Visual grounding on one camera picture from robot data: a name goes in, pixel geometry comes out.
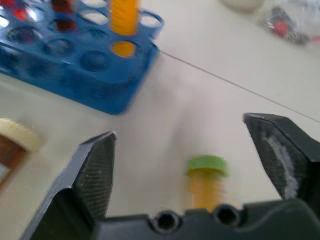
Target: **white table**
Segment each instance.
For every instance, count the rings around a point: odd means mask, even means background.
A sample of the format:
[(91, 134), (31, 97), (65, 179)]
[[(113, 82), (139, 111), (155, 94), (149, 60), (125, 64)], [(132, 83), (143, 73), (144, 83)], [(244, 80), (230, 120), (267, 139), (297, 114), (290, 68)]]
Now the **white table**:
[(19, 238), (76, 146), (108, 130), (118, 135), (109, 216), (181, 213), (186, 161), (196, 154), (228, 162), (230, 202), (278, 199), (242, 122), (245, 112), (287, 116), (320, 139), (313, 120), (163, 54), (119, 116), (1, 75), (1, 117), (34, 125), (44, 141), (0, 193), (1, 239)]
[(320, 121), (319, 45), (304, 49), (281, 40), (219, 0), (141, 5), (165, 20), (157, 39), (163, 52)]

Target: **green cap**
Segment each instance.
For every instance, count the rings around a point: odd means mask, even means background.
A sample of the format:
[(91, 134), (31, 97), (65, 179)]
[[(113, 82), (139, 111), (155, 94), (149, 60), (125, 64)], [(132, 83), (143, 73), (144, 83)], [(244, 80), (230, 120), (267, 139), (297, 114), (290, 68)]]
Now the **green cap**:
[(212, 169), (228, 175), (227, 163), (223, 157), (215, 155), (200, 155), (192, 158), (187, 163), (187, 174), (197, 169)]

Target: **test tube rack hole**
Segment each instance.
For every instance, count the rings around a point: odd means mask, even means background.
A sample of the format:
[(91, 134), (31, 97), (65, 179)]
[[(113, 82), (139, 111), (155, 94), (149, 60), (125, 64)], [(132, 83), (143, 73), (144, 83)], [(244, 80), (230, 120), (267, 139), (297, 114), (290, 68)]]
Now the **test tube rack hole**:
[[(140, 10), (136, 34), (124, 36), (111, 30), (107, 3), (93, 7), (87, 0), (73, 1), (74, 14), (54, 11), (46, 0), (26, 0), (24, 9), (0, 7), (0, 73), (105, 113), (120, 114), (159, 52), (153, 40), (163, 19)], [(148, 25), (142, 18), (158, 24)], [(134, 53), (115, 54), (113, 46), (119, 42), (133, 44)]]

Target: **yellow tube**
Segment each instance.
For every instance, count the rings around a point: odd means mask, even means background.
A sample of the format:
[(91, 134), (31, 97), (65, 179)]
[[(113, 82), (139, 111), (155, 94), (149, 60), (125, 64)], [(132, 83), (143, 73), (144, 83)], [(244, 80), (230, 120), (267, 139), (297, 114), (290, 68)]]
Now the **yellow tube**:
[(189, 161), (189, 192), (192, 208), (208, 209), (210, 212), (224, 202), (223, 177), (227, 165), (218, 156), (202, 155)]
[(139, 0), (111, 0), (111, 30), (130, 36), (137, 32)]

